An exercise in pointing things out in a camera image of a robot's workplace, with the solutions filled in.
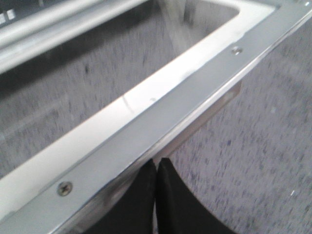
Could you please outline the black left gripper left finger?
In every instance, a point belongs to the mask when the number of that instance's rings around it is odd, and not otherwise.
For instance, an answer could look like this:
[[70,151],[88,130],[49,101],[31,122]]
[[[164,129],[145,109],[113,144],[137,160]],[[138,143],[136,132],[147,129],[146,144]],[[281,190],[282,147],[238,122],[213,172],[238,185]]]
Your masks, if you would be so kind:
[[149,160],[124,196],[95,226],[95,234],[150,234],[156,189],[156,166]]

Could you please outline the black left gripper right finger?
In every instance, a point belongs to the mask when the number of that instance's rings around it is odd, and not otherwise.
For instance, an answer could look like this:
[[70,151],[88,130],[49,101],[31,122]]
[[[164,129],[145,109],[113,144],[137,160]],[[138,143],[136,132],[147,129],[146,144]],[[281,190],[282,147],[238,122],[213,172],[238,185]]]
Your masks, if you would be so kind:
[[233,234],[193,195],[169,158],[157,172],[157,225],[160,234]]

